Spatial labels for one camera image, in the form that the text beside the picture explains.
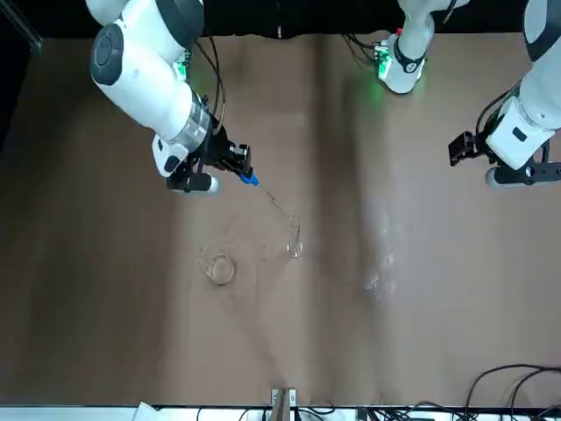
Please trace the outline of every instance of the black cable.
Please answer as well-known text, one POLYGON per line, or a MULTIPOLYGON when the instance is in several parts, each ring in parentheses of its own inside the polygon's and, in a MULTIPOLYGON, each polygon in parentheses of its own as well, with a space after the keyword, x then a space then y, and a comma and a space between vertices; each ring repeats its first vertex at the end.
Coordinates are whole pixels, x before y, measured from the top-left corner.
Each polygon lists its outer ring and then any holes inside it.
POLYGON ((250 411, 251 408, 247 408, 244 412, 242 412, 242 415, 239 416, 239 420, 238 421, 242 421, 242 418, 244 417, 244 415, 250 411))
POLYGON ((331 409, 327 410, 327 411, 316 410, 314 408, 308 408, 308 410, 311 410, 312 412, 314 412, 317 415, 330 415, 333 412, 335 412, 335 407, 333 405, 331 405, 331 409))
MULTIPOLYGON (((214 54, 214 62, 217 65, 217 72, 220 75, 220 60, 218 59, 217 45, 214 43, 214 39, 209 37, 210 45, 212 46, 212 53, 214 54)), ((220 95, 220 83, 217 78, 217 92, 214 95, 214 105, 212 106, 212 113, 216 114, 218 109, 218 96, 220 95)))
POLYGON ((209 65, 212 67, 212 70, 214 70, 214 73, 217 75, 218 83, 220 84, 220 89, 222 90, 222 112, 221 112, 220 119, 218 120, 218 126, 215 129, 215 132, 220 132, 220 129, 222 128, 222 123, 224 121, 224 113, 226 112, 226 91, 224 89, 224 84, 222 82, 222 76, 220 75, 217 66, 215 66, 215 64, 212 62, 207 52, 204 51, 204 48, 202 48, 201 43, 197 40, 195 41, 195 45, 197 46, 201 54, 204 56, 206 61, 209 63, 209 65))
POLYGON ((529 368, 529 369, 534 369, 534 370, 555 369, 556 371, 557 370, 561 371, 561 367, 545 367, 545 366, 538 366, 538 365, 535 365, 535 364, 508 364, 506 366, 499 366, 499 367, 495 367, 495 368, 492 368, 490 370, 487 370, 486 372, 478 375, 476 377, 476 379, 473 381, 472 386, 470 387, 470 391, 467 394, 467 398, 465 399, 464 413, 466 414, 467 411, 469 410, 470 402, 472 401, 473 391, 475 390, 475 387, 477 386, 477 384, 479 383, 479 381, 483 377, 485 377, 486 375, 490 375, 492 373, 496 373, 498 371, 509 370, 509 369, 512 369, 512 368, 529 368))
POLYGON ((516 396, 518 395, 518 390, 522 387, 522 385, 527 382, 529 379, 534 377, 535 375, 540 375, 541 373, 557 373, 561 375, 561 367, 544 367, 540 368, 528 375, 525 375, 516 385, 515 389, 512 392, 512 396, 510 398, 510 418, 513 419, 515 417, 515 401, 516 396))
POLYGON ((477 124, 475 125, 475 134, 481 134, 481 122, 483 121, 483 117, 487 114, 487 112, 489 110, 491 110, 491 108, 493 108, 500 100, 502 100, 503 98, 505 98, 505 96, 507 96, 508 94, 510 94, 512 91, 514 91, 516 88, 518 88, 518 86, 520 85, 520 82, 518 82, 515 86, 513 86, 511 89, 507 90, 506 92, 503 92, 502 94, 500 94, 499 96, 497 96, 493 101, 491 101, 487 107, 485 107, 483 109, 483 111, 481 112, 481 114, 479 114, 479 118, 477 119, 477 124))
POLYGON ((345 36, 354 44, 356 44, 357 46, 360 46, 361 48, 365 48, 367 50, 373 50, 374 49, 374 45, 372 44, 366 44, 364 42, 362 42, 360 39, 357 38, 357 36, 354 33, 346 33, 345 36))
POLYGON ((543 416, 545 414, 547 414, 548 412, 550 412, 551 410, 560 410, 560 409, 561 409, 561 404, 559 404, 559 403, 557 403, 555 405, 551 405, 548 409, 543 410, 542 412, 537 414, 537 418, 543 418, 543 416))
POLYGON ((319 419, 319 421, 324 421, 323 417, 320 417, 315 412, 312 412, 311 410, 302 410, 300 408, 295 408, 295 415, 296 415, 295 418, 296 419, 300 418, 300 416, 298 415, 299 412, 303 412, 304 414, 309 414, 309 415, 313 416, 315 419, 319 419))
POLYGON ((372 71, 369 68, 365 68, 364 65, 373 66, 373 59, 369 57, 368 54, 366 54, 366 52, 363 50, 360 51, 366 56, 367 60, 365 61, 365 59, 358 57, 356 51, 352 48, 351 42, 344 35, 342 35, 342 37, 343 37, 343 41, 345 42, 345 44, 349 48, 349 51, 352 54, 352 59, 354 60, 355 63, 357 63, 357 66, 359 66, 361 69, 365 70, 366 72, 372 71))
MULTIPOLYGON (((347 35, 341 35, 341 36, 343 37, 344 42, 345 42, 346 45, 349 47, 349 49, 351 50, 351 52, 352 52, 353 54, 356 54, 356 51, 355 51, 355 49, 353 48, 353 45, 352 45, 352 40, 351 40, 347 35)), ((362 48, 361 46, 357 46, 356 44, 355 44, 355 46, 356 46, 356 47, 359 49, 359 51, 365 56, 364 59, 360 59, 364 64, 374 64, 374 58, 373 58, 373 56, 370 56, 370 55, 368 54, 368 52, 367 52, 364 48, 362 48)))
POLYGON ((452 12, 454 12, 454 7, 456 6, 457 2, 458 0, 450 1, 450 4, 448 5, 448 9, 446 9, 446 14, 444 15, 444 19, 442 19, 442 22, 440 23, 439 29, 442 29, 442 27, 446 25, 446 22, 448 22, 448 19, 450 19, 450 16, 452 16, 452 12))

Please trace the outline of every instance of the brown table surface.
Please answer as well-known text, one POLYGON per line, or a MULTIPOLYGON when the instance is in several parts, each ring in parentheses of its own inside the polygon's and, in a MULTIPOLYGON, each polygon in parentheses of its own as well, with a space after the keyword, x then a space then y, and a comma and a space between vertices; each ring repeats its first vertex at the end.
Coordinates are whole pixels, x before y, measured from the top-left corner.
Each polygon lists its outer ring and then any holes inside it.
MULTIPOLYGON (((447 144, 529 68, 522 35, 436 36, 394 96, 339 37, 219 39, 225 125, 265 191, 169 193, 136 125, 89 78, 91 40, 48 40, 0 157, 0 402, 461 404, 500 364, 561 358, 561 186, 493 190, 447 144), (218 289, 198 250, 234 243, 218 289)), ((193 86, 214 76, 195 57, 193 86)), ((481 384, 505 403, 521 372, 481 384)), ((519 404, 547 405, 558 379, 519 404)))

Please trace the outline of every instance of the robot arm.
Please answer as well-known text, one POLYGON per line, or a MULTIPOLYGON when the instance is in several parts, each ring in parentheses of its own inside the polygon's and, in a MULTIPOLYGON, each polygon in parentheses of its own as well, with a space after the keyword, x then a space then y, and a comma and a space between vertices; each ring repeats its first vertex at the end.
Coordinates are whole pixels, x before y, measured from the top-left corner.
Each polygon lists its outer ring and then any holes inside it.
MULTIPOLYGON (((114 13, 112 0, 109 5, 114 13)), ((244 182, 256 179, 249 147, 237 147, 223 127, 218 130, 206 100, 174 71, 203 25, 200 0, 131 0, 97 34, 90 72, 115 105, 156 132, 153 155, 170 189, 214 193, 218 180, 203 173, 203 165, 234 172, 244 182)))
POLYGON ((405 14, 405 23, 400 34, 392 34, 375 48, 384 51, 377 54, 378 77, 397 94, 407 94, 421 78, 427 48, 435 34, 433 11, 448 11, 448 16, 457 7, 470 0, 398 0, 405 14))
POLYGON ((561 163, 549 162, 549 140, 561 127, 561 3, 529 0, 524 37, 532 69, 505 95, 483 131, 464 132, 449 145, 452 166, 482 154, 498 163, 486 175, 492 186, 561 181, 561 163), (543 156, 536 162, 539 149, 543 156))

